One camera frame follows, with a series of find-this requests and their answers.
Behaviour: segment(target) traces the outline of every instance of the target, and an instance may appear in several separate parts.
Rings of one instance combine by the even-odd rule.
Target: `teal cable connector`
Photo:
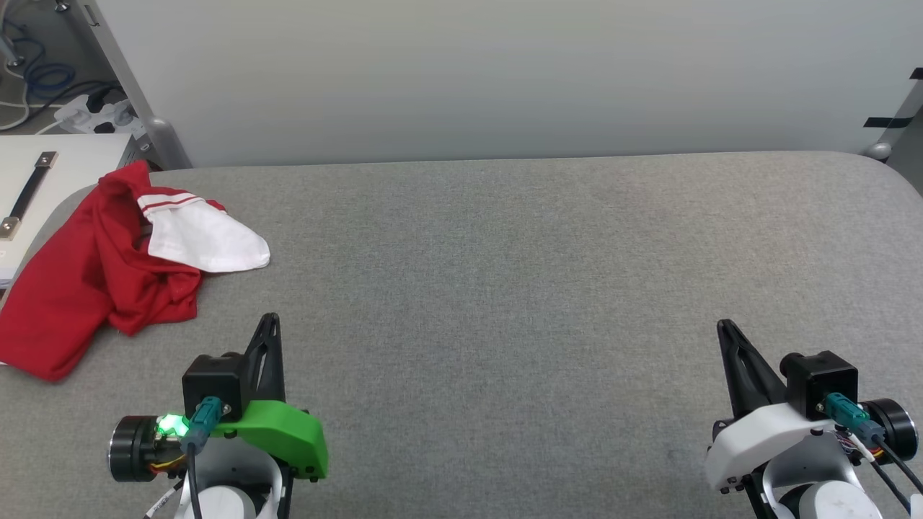
[[[884,439],[884,427],[873,421],[869,413],[866,413],[858,404],[849,400],[840,392],[832,392],[827,395],[824,412],[834,422],[854,433],[866,447],[872,448],[876,446],[873,440],[876,436]]]
[[[218,426],[223,416],[222,401],[216,396],[207,396],[198,405],[196,413],[189,420],[189,431],[180,440],[180,449],[183,453],[189,452],[189,446],[195,446],[196,452],[201,453],[209,435]]]

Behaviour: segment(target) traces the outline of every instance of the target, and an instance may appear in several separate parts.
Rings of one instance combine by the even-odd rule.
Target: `red cloth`
[[[147,254],[138,206],[142,195],[184,192],[151,187],[144,162],[101,178],[10,288],[0,311],[0,361],[60,380],[106,321],[134,335],[195,318],[201,272]]]

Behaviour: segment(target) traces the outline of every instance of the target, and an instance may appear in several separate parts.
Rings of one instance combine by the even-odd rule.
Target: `white wall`
[[[97,0],[194,165],[860,152],[919,0]]]

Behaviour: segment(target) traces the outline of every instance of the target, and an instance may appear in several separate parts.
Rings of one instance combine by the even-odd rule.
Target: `green led light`
[[[184,437],[189,431],[189,420],[183,415],[166,415],[157,422],[157,432],[163,436]]]

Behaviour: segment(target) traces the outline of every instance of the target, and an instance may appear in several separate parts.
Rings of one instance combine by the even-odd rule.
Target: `white cloth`
[[[152,225],[148,254],[205,272],[239,272],[270,264],[270,246],[227,212],[191,193],[144,195],[138,206]]]

